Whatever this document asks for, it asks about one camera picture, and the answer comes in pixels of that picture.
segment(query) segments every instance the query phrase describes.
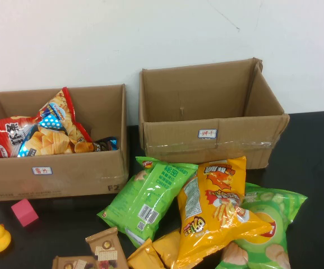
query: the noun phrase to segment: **clear tape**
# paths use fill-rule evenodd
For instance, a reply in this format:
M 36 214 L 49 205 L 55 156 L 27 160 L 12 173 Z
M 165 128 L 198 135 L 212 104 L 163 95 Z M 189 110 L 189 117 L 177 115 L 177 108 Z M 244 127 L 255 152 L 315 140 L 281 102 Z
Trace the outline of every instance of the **clear tape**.
M 200 151 L 200 150 L 260 150 L 260 149 L 272 149 L 276 142 L 240 142 L 240 141 L 226 141 L 219 143 L 208 143 L 210 140 L 203 140 L 198 142 L 190 143 L 173 143 L 169 145 L 149 145 L 147 144 L 147 150 L 157 150 L 159 153 L 169 152 L 189 152 L 189 151 Z

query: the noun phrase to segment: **red chip bag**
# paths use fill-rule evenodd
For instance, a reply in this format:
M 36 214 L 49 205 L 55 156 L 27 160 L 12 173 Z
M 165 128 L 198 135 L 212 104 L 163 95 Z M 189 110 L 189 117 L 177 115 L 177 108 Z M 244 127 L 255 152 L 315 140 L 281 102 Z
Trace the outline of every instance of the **red chip bag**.
M 92 142 L 81 123 L 75 120 L 75 109 L 68 88 L 64 87 L 48 101 L 40 110 L 40 116 L 48 122 L 48 115 L 53 115 L 64 126 L 69 138 L 76 142 Z
M 0 157 L 16 157 L 25 137 L 40 117 L 10 117 L 0 119 Z

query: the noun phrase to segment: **nutrition label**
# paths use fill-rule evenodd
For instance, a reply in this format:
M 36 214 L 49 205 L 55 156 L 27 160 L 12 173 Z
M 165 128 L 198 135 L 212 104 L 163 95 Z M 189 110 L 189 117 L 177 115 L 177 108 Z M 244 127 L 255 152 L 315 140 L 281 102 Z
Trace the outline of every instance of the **nutrition label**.
M 73 269 L 85 269 L 87 262 L 79 259 L 77 262 L 73 263 Z
M 186 219 L 202 213 L 200 204 L 200 190 L 198 188 L 198 179 L 194 178 L 184 188 L 187 195 Z
M 108 250 L 109 250 L 109 251 L 114 251 L 115 248 L 114 248 L 114 247 L 110 247 Z M 99 252 L 101 252 L 101 251 L 106 251 L 106 249 L 104 249 L 103 247 L 101 247 L 101 246 L 98 245 L 98 246 L 95 248 L 95 255 L 98 255 Z
M 99 261 L 111 261 L 117 259 L 117 251 L 101 251 L 98 256 Z

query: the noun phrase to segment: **paper label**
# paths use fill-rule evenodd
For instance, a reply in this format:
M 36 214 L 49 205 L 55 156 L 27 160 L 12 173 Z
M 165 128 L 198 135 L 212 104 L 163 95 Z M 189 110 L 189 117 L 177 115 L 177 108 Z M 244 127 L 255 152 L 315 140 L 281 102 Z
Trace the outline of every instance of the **paper label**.
M 117 251 L 101 251 L 98 253 L 99 261 L 111 261 L 117 259 Z
M 85 269 L 87 262 L 79 259 L 77 262 L 73 263 L 73 269 Z
M 114 247 L 110 247 L 110 248 L 108 249 L 108 251 L 114 251 L 114 250 L 115 250 Z M 103 247 L 97 246 L 97 247 L 95 248 L 95 255 L 98 255 L 101 251 L 106 251 L 106 249 L 104 249 Z
M 186 196 L 186 219 L 202 213 L 198 179 L 194 178 L 183 188 Z
M 217 129 L 200 129 L 198 132 L 198 138 L 213 139 L 217 137 Z
M 52 175 L 51 167 L 33 167 L 35 175 Z

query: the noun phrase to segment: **open cardboard box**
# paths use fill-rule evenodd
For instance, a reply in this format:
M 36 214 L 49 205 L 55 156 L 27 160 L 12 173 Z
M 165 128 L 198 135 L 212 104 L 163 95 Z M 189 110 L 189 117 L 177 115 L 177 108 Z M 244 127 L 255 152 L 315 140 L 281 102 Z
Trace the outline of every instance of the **open cardboard box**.
M 61 89 L 0 92 L 0 119 L 35 116 Z M 93 141 L 114 136 L 118 150 L 0 159 L 0 201 L 117 193 L 128 178 L 124 85 L 69 88 Z M 48 168 L 34 174 L 33 168 Z
M 255 58 L 144 69 L 139 112 L 147 156 L 200 164 L 245 155 L 248 169 L 268 165 L 289 122 Z

